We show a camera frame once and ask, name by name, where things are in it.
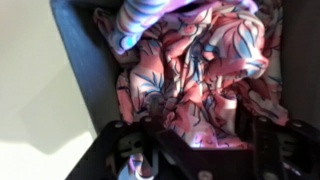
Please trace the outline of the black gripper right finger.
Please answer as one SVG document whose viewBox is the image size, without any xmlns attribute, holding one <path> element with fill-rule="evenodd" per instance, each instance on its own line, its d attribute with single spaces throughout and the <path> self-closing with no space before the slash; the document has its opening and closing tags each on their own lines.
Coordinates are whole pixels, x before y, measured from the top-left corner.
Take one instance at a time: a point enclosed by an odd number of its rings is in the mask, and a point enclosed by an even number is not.
<svg viewBox="0 0 320 180">
<path fill-rule="evenodd" d="M 238 115 L 236 134 L 253 148 L 257 180 L 320 180 L 320 131 L 309 124 Z"/>
</svg>

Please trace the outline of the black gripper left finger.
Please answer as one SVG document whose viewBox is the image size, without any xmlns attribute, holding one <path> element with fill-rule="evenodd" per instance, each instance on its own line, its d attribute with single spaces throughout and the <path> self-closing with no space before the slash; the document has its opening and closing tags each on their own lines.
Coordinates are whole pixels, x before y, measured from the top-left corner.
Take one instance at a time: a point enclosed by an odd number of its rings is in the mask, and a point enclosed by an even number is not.
<svg viewBox="0 0 320 180">
<path fill-rule="evenodd" d="M 208 162 L 175 132 L 155 118 L 131 125 L 108 123 L 66 180 L 117 180 L 131 155 L 141 154 L 151 164 L 154 180 L 213 180 Z"/>
</svg>

